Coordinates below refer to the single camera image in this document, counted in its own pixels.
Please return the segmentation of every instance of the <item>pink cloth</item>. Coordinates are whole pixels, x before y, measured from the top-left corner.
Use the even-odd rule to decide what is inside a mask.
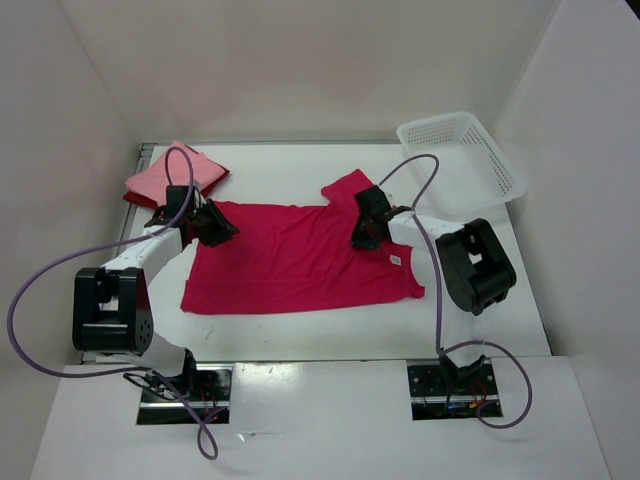
[[[411,248],[355,250],[353,195],[372,183],[360,171],[322,189],[323,206],[216,202],[240,234],[199,244],[181,308],[200,314],[285,313],[420,298]]]
[[[209,160],[204,153],[198,153],[182,142],[173,142],[172,147],[181,147],[189,155],[193,166],[193,176],[200,189],[226,175],[228,172],[215,162]],[[165,155],[162,155],[153,165],[143,172],[127,179],[127,188],[139,195],[150,198],[158,205],[167,203],[166,188],[169,185],[164,170]],[[184,157],[174,152],[169,161],[169,173],[174,185],[188,185],[189,167]]]

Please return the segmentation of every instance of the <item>red t-shirt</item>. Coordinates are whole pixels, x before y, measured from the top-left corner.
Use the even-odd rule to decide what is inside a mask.
[[[240,229],[217,247],[199,244],[181,308],[201,314],[304,312],[420,298],[411,248],[350,244],[353,195],[373,184],[360,170],[324,187],[323,206],[216,202]]]

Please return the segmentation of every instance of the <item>robotic arm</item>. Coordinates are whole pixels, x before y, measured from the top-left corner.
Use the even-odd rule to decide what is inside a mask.
[[[183,218],[153,236],[179,213],[188,187],[167,187],[167,205],[145,225],[148,240],[137,243],[100,268],[83,268],[75,277],[73,344],[76,350],[122,358],[153,369],[176,384],[195,384],[191,352],[154,332],[147,286],[193,238],[216,246],[239,233],[212,200],[194,190]]]
[[[355,195],[360,211],[351,237],[354,248],[374,250],[390,240],[424,250],[425,239],[408,207],[392,207],[378,186]],[[447,222],[418,214],[435,242],[447,291],[463,311],[480,315],[501,302],[516,283],[516,273],[489,222]]]

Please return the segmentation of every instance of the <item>white plastic basket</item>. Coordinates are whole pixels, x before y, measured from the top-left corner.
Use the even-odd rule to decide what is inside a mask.
[[[431,153],[440,159],[429,190],[446,213],[471,213],[506,203],[526,190],[524,179],[468,112],[405,123],[397,134],[407,156]]]

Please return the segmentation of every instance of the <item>white backdrop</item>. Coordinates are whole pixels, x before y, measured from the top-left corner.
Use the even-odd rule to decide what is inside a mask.
[[[542,321],[615,479],[640,468],[639,79],[625,2],[564,0],[496,129],[529,181],[511,218]]]
[[[139,141],[489,129],[556,0],[60,0]]]
[[[0,310],[33,272],[113,240],[135,145],[56,2],[0,2]],[[89,257],[45,275],[24,296],[16,332],[61,368],[71,348],[73,276]],[[22,364],[0,334],[0,465],[22,480],[38,451],[58,380]]]

